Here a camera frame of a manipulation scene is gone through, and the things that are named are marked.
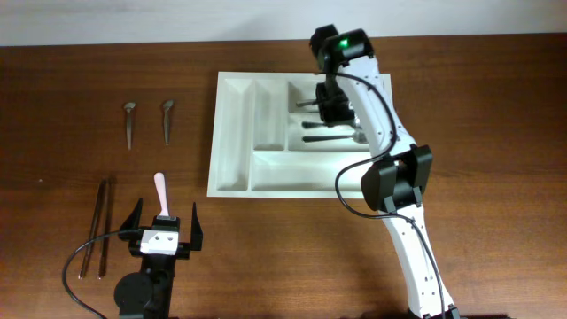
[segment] white wall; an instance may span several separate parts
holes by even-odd
[[[0,45],[567,31],[567,0],[0,0]]]

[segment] utensil handle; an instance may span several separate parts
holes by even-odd
[[[153,181],[156,183],[156,190],[158,190],[159,203],[161,204],[160,216],[169,216],[169,211],[167,210],[167,197],[166,197],[166,177],[163,173],[156,173],[153,176]]]
[[[306,100],[306,101],[295,102],[296,107],[305,107],[305,106],[317,105],[317,104],[319,104],[317,100]]]
[[[353,136],[303,136],[303,142],[321,142],[321,141],[331,141],[336,139],[352,138]]]
[[[128,110],[128,115],[126,117],[126,142],[128,143],[128,149],[132,149],[132,112]]]
[[[166,137],[166,145],[169,145],[169,110],[165,111],[163,117],[163,130]]]
[[[326,127],[325,124],[316,122],[301,122],[301,126],[305,129]]]

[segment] cable wire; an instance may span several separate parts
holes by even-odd
[[[100,235],[97,237],[92,238],[91,240],[87,241],[86,243],[82,244],[79,246],[79,248],[77,248],[72,254],[71,256],[69,256],[69,258],[67,258],[67,261],[65,262],[65,265],[63,266],[63,271],[61,273],[61,281],[63,282],[63,287],[65,287],[65,291],[69,294],[69,296],[71,297],[71,299],[76,302],[79,306],[87,309],[88,311],[90,311],[93,315],[96,315],[98,318],[100,319],[106,319],[105,316],[103,316],[101,313],[99,313],[98,311],[96,311],[93,307],[87,305],[86,303],[82,302],[71,290],[71,288],[69,288],[69,284],[67,283],[67,269],[69,268],[69,264],[71,264],[71,261],[73,260],[73,258],[84,248],[93,245],[94,243],[96,243],[99,240],[114,236],[114,235],[122,235],[122,234],[130,234],[130,233],[139,233],[140,230],[118,230],[118,231],[113,231],[113,232],[109,232],[106,233],[104,235]]]
[[[435,277],[437,278],[437,286],[439,288],[439,297],[441,299],[441,318],[442,319],[446,319],[445,318],[445,299],[443,298],[443,287],[441,284],[441,275],[439,274],[439,269],[437,267],[437,263],[435,262],[435,259],[433,258],[433,253],[431,253],[431,249],[429,249],[429,247],[427,246],[427,243],[425,242],[425,237],[423,236],[421,230],[418,229],[416,222],[411,219],[408,218],[404,215],[400,215],[400,214],[378,214],[378,215],[373,215],[373,214],[365,214],[365,213],[361,213],[359,211],[357,211],[356,209],[352,208],[350,205],[348,205],[348,203],[346,203],[345,199],[343,198],[343,196],[340,193],[340,189],[338,186],[338,181],[340,180],[340,177],[346,173],[347,171],[349,171],[350,169],[353,169],[355,167],[358,167],[360,165],[365,165],[368,163],[375,163],[379,160],[381,160],[384,156],[387,156],[390,151],[393,149],[393,147],[396,145],[396,141],[398,139],[398,131],[396,129],[396,123],[394,121],[393,115],[392,115],[392,111],[390,110],[390,107],[388,107],[388,104],[386,103],[386,100],[384,98],[384,96],[380,93],[380,91],[378,91],[378,89],[370,82],[355,76],[355,75],[351,75],[351,74],[344,74],[344,73],[323,73],[323,74],[328,74],[328,75],[335,75],[338,77],[343,77],[346,79],[350,79],[350,80],[354,80],[357,82],[360,82],[364,85],[366,85],[369,90],[371,90],[380,100],[380,102],[382,103],[382,106],[384,107],[384,110],[386,111],[386,114],[388,115],[388,121],[390,122],[390,126],[392,127],[392,139],[390,141],[390,143],[388,144],[388,147],[386,147],[386,149],[379,153],[377,156],[371,157],[369,159],[365,159],[365,160],[361,160],[359,162],[353,163],[343,169],[341,169],[338,174],[337,177],[335,178],[335,192],[337,193],[338,196],[338,200],[340,200],[341,204],[343,204],[343,206],[351,213],[362,217],[362,218],[368,218],[368,219],[374,219],[374,220],[383,220],[383,219],[391,219],[391,218],[401,218],[402,220],[409,222],[413,229],[416,231],[417,236],[419,237],[419,240],[422,243],[422,247],[425,250],[425,253],[427,254],[427,257],[431,263],[431,266],[433,267],[433,272],[435,273]]]

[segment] white cutlery tray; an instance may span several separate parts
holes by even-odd
[[[321,122],[315,85],[324,75],[219,72],[207,196],[243,198],[335,198],[338,171],[367,159],[367,144],[352,139],[304,143],[303,136],[350,135],[349,127],[304,129]],[[392,96],[389,74],[382,74]],[[362,198],[360,181],[369,165],[341,177],[345,198]]]

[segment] metal utensil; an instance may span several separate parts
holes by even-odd
[[[105,199],[104,199],[104,210],[105,210],[105,223],[103,225],[103,234],[110,232],[110,227],[112,223],[112,208],[113,208],[113,184],[112,178],[108,179],[107,186],[105,188]],[[108,237],[103,239],[103,243],[100,246],[100,260],[98,261],[98,279],[102,279],[106,275],[106,260],[108,259]]]
[[[302,121],[301,127],[304,129],[311,129],[311,128],[334,128],[336,126],[349,126],[351,128],[361,128],[360,124],[357,124],[355,120],[349,121],[340,121],[334,122],[332,125],[328,125],[321,122],[312,122],[312,121]]]
[[[352,135],[346,135],[346,136],[303,136],[303,142],[312,143],[312,142],[331,141],[331,140],[338,140],[345,138],[352,138],[353,141],[355,141],[358,144],[367,144],[369,142],[366,139],[364,132],[359,130],[356,130]]]
[[[168,100],[163,104],[163,130],[166,136],[166,145],[169,145],[169,110],[174,106],[174,100]]]
[[[105,196],[106,180],[102,180],[98,185],[97,203],[95,204],[95,213],[92,216],[92,222],[90,223],[90,233],[89,240],[95,237],[97,234],[98,226],[98,216],[103,208],[104,196]],[[82,259],[81,272],[79,273],[79,279],[83,279],[87,274],[87,268],[89,267],[90,255],[92,254],[93,245],[89,245],[86,248],[85,256]]]
[[[313,110],[313,111],[302,111],[301,109],[298,109],[297,111],[295,111],[294,113],[297,114],[319,114],[318,110]]]
[[[305,107],[305,106],[318,105],[318,104],[319,101],[317,101],[316,99],[308,99],[308,100],[295,102],[295,106],[297,107]]]
[[[132,149],[132,110],[136,106],[134,102],[128,102],[124,105],[126,110],[126,141],[128,143],[128,150]]]

